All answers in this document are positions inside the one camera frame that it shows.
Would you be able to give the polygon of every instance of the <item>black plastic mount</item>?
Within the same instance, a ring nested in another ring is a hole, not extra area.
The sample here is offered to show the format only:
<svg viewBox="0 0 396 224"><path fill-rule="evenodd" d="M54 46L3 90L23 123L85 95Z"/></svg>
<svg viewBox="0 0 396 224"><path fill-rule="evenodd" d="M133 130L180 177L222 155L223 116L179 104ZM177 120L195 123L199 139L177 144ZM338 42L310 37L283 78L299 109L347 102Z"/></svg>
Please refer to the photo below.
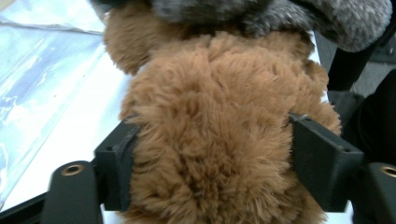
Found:
<svg viewBox="0 0 396 224"><path fill-rule="evenodd" d="M40 223L103 223L89 162L70 162L53 173Z"/></svg>
<svg viewBox="0 0 396 224"><path fill-rule="evenodd" d="M138 132L138 126L121 122L94 152L100 200L107 211L126 211L131 203L132 150Z"/></svg>
<svg viewBox="0 0 396 224"><path fill-rule="evenodd" d="M39 223L42 217L47 193L40 194L31 200L18 204L0 213L0 223Z"/></svg>
<svg viewBox="0 0 396 224"><path fill-rule="evenodd" d="M344 212L348 179L362 165L363 153L308 116L290 113L293 169L326 212Z"/></svg>
<svg viewBox="0 0 396 224"><path fill-rule="evenodd" d="M396 166L371 163L365 181L376 223L396 223Z"/></svg>

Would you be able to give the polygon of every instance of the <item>brown fur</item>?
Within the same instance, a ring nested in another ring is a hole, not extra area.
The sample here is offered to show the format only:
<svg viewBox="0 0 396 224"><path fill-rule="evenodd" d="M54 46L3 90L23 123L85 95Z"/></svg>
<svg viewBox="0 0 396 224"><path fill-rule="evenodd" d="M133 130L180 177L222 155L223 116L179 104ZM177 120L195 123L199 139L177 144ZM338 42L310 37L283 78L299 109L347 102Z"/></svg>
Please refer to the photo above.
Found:
<svg viewBox="0 0 396 224"><path fill-rule="evenodd" d="M131 73L148 62L120 114L138 115L130 121L141 126L125 221L323 221L290 167L288 112L340 133L337 114L320 102L327 76L307 60L313 45L306 35L250 39L220 32L181 41L176 25L156 30L160 21L149 11L131 12L142 15L130 21L121 15L125 8L111 15L109 53ZM137 39L142 33L150 35Z"/></svg>

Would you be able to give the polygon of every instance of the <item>plush toy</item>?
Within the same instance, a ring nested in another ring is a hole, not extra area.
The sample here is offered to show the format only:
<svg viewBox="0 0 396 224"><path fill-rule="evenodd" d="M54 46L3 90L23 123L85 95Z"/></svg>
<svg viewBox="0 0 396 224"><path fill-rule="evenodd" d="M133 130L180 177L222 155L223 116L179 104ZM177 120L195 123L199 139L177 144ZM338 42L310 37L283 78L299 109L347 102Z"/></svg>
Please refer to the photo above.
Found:
<svg viewBox="0 0 396 224"><path fill-rule="evenodd" d="M107 21L111 58L137 73L120 114L140 126L125 221L322 222L290 157L289 112L340 133L338 115L321 101L327 75L308 60L309 35L253 38L225 14L216 15L223 22L169 22L157 16L159 2L128 1Z"/></svg>

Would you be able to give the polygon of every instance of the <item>white surface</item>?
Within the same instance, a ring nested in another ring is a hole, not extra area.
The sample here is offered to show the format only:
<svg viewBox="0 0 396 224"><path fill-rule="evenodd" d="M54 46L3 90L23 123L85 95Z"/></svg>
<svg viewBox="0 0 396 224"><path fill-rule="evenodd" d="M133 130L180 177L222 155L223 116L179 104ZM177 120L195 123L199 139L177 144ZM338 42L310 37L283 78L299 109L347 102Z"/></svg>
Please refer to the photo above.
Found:
<svg viewBox="0 0 396 224"><path fill-rule="evenodd" d="M101 35L0 25L0 51L1 209L105 46Z"/></svg>
<svg viewBox="0 0 396 224"><path fill-rule="evenodd" d="M4 210L47 191L59 166L93 159L93 150L120 122L120 100L130 78L115 68L107 54L103 56L8 196Z"/></svg>
<svg viewBox="0 0 396 224"><path fill-rule="evenodd" d="M105 29L89 0L17 0L0 12L0 23L90 33Z"/></svg>
<svg viewBox="0 0 396 224"><path fill-rule="evenodd" d="M318 54L318 48L317 48L317 40L315 39L314 36L314 32L309 32L309 34L311 35L311 41L312 43L314 43L315 45L315 50L314 52L311 54L311 56L309 57L310 60L320 63L320 58L319 58L319 54Z"/></svg>
<svg viewBox="0 0 396 224"><path fill-rule="evenodd" d="M327 213L327 224L352 224L353 209L352 204L348 202L345 213Z"/></svg>

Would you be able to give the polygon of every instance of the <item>teddy bear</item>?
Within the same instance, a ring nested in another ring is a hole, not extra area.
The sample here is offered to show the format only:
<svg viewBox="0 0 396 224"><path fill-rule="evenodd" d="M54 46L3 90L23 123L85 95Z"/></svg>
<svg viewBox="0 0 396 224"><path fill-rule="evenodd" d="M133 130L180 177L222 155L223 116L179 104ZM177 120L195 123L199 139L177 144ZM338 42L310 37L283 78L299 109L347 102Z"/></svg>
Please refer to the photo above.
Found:
<svg viewBox="0 0 396 224"><path fill-rule="evenodd" d="M125 223L323 222L290 155L290 112L341 128L309 34L172 22L156 6L127 1L106 22L111 59L135 75L120 119L140 127Z"/></svg>

